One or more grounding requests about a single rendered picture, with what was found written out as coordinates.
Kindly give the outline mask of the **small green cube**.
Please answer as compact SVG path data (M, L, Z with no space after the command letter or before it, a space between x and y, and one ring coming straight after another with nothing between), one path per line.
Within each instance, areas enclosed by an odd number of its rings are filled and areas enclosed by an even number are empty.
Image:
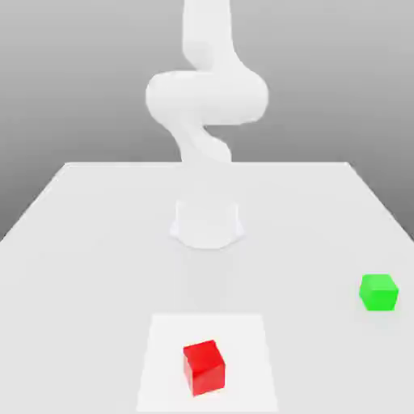
M399 287L388 273L367 273L361 278L359 297L368 311L393 311Z

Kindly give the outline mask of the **small red cube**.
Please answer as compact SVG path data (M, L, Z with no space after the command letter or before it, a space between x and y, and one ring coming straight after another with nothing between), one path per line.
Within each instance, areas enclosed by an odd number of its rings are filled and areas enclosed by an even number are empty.
M192 396L221 390L226 385L226 363L215 340L183 347L184 375Z

